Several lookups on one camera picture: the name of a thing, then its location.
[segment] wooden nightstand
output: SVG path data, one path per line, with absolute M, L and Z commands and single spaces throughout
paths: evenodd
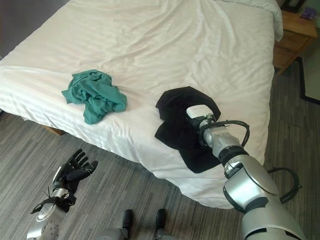
M 306 46 L 317 37 L 316 25 L 299 14 L 282 11 L 283 38 L 274 43 L 273 65 L 283 73 Z

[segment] robot leg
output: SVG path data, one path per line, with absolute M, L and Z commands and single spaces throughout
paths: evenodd
M 155 234 L 155 240 L 177 240 L 175 237 L 165 233 L 163 228 L 159 228 Z
M 177 240 L 175 237 L 166 234 L 165 232 L 166 225 L 166 212 L 164 209 L 159 209 L 156 213 L 155 226 L 156 232 L 154 239 L 155 240 Z
M 96 240 L 128 240 L 130 238 L 130 228 L 134 219 L 134 213 L 128 209 L 124 211 L 122 228 L 107 228 Z
M 126 240 L 128 230 L 126 228 L 107 228 L 96 240 Z

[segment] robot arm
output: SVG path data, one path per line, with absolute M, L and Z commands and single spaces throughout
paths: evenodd
M 212 124 L 212 111 L 205 105 L 187 109 L 193 126 L 205 129 L 200 136 L 224 167 L 226 199 L 242 213 L 244 240 L 306 240 L 294 218 L 283 208 L 279 191 L 261 164 L 243 149 L 225 126 Z
M 27 233 L 26 240 L 56 240 L 59 236 L 61 223 L 76 203 L 74 196 L 79 182 L 92 174 L 97 161 L 87 162 L 88 157 L 79 149 L 68 161 L 57 170 L 52 181 L 52 196 L 38 204 L 33 213 L 39 212 L 36 224 Z

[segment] white duvet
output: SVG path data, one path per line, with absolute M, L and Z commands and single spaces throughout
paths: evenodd
M 281 13 L 273 0 L 234 2 L 71 0 L 0 62 L 0 108 L 141 163 L 203 205 L 231 208 L 221 166 L 195 174 L 154 134 L 162 93 L 191 86 L 214 99 L 220 120 L 250 125 L 245 149 L 264 162 Z M 93 125 L 61 94 L 72 73 L 90 69 L 110 74 L 128 99 L 125 112 Z

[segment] teal shirt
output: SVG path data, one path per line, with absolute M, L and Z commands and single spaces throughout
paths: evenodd
M 62 94 L 67 104 L 85 104 L 83 116 L 87 124 L 95 124 L 110 112 L 126 110 L 127 97 L 111 85 L 110 75 L 93 69 L 72 76 Z

